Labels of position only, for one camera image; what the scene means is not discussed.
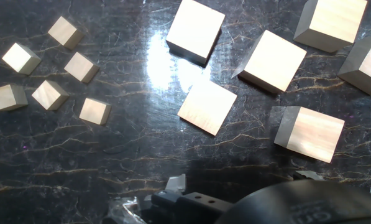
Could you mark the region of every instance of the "marble surface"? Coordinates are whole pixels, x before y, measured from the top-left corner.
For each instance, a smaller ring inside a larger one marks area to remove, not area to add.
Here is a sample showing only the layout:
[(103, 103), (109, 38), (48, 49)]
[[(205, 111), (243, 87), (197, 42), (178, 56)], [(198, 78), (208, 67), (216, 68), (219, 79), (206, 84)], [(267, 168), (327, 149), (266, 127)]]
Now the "marble surface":
[[(29, 105), (0, 113), (0, 223), (99, 223), (108, 200), (143, 196), (186, 173), (188, 190), (235, 202), (313, 170), (331, 181), (371, 186), (371, 96), (336, 77), (351, 47), (308, 51), (288, 91), (271, 95), (233, 71), (265, 30), (292, 42), (305, 0), (198, 0), (226, 15), (205, 68), (165, 43), (180, 0), (0, 0), (0, 86), (25, 88)], [(47, 31), (60, 17), (85, 33), (70, 51)], [(357, 40), (371, 35), (369, 1)], [(1, 59), (18, 42), (42, 63), (21, 75)], [(85, 85), (64, 71), (75, 52), (101, 66)], [(31, 94), (57, 82), (70, 98), (45, 111)], [(176, 115), (192, 84), (212, 80), (237, 94), (213, 138)], [(105, 126), (79, 119), (86, 97), (112, 111)], [(275, 146), (286, 106), (346, 121), (330, 164)]]

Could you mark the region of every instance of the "small wooden cube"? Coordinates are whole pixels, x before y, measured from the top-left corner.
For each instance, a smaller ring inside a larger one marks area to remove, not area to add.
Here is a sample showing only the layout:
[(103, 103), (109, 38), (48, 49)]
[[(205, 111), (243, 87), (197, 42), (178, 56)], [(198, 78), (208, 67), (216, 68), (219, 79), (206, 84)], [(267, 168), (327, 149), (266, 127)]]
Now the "small wooden cube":
[(15, 43), (2, 58), (16, 72), (29, 75), (41, 59), (29, 48)]
[(111, 112), (111, 107), (111, 105), (99, 100), (86, 98), (86, 101), (80, 112), (80, 119), (95, 124), (105, 124), (106, 120), (108, 119), (109, 112)]
[(99, 67), (77, 52), (64, 69), (79, 81), (88, 83), (98, 72)]
[(338, 76), (371, 95), (371, 36), (355, 43)]
[(166, 41), (170, 50), (205, 64), (225, 15), (196, 1), (183, 0)]
[(326, 52), (355, 41), (365, 0), (309, 0), (301, 13), (294, 40)]
[(45, 80), (32, 96), (46, 110), (56, 110), (68, 99), (69, 94), (56, 82)]
[(246, 81), (272, 93), (286, 91), (306, 51), (266, 30), (235, 70)]
[(5, 85), (0, 87), (0, 111), (14, 110), (26, 105), (28, 105), (28, 101), (21, 86)]
[(64, 47), (71, 50), (85, 36), (62, 16), (54, 23), (48, 33)]
[(331, 162), (344, 121), (304, 107), (288, 106), (274, 143)]
[(215, 136), (236, 97), (211, 81), (199, 82), (188, 93), (178, 116)]

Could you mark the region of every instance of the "wooden block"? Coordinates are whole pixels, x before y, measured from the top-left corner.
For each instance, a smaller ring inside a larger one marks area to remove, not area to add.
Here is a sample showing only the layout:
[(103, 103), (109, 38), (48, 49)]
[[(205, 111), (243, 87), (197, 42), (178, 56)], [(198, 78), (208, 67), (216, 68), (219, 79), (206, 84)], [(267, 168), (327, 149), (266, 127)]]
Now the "wooden block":
[(80, 119), (96, 123), (105, 124), (111, 112), (111, 105), (99, 100), (86, 98), (83, 108), (80, 112)]
[(79, 81), (88, 83), (98, 72), (99, 67), (77, 52), (64, 69)]
[(46, 110), (56, 110), (68, 99), (69, 94), (56, 82), (45, 80), (32, 96)]
[(286, 91), (306, 51), (266, 30), (235, 70), (244, 80), (272, 93)]
[(26, 105), (28, 105), (28, 101), (21, 86), (6, 85), (0, 87), (0, 111), (14, 110)]
[(41, 59), (29, 48), (15, 43), (2, 58), (16, 72), (29, 75)]
[(371, 95), (371, 36), (355, 43), (338, 76)]
[(309, 0), (301, 13), (294, 40), (326, 52), (355, 41), (365, 0)]
[(54, 23), (48, 33), (64, 47), (71, 50), (85, 36), (62, 16)]
[(216, 135), (236, 97), (211, 81), (199, 82), (188, 93), (178, 116)]
[(205, 64), (225, 15), (196, 1), (183, 0), (166, 41), (170, 50)]
[(331, 162), (344, 121), (304, 107), (288, 106), (274, 143)]

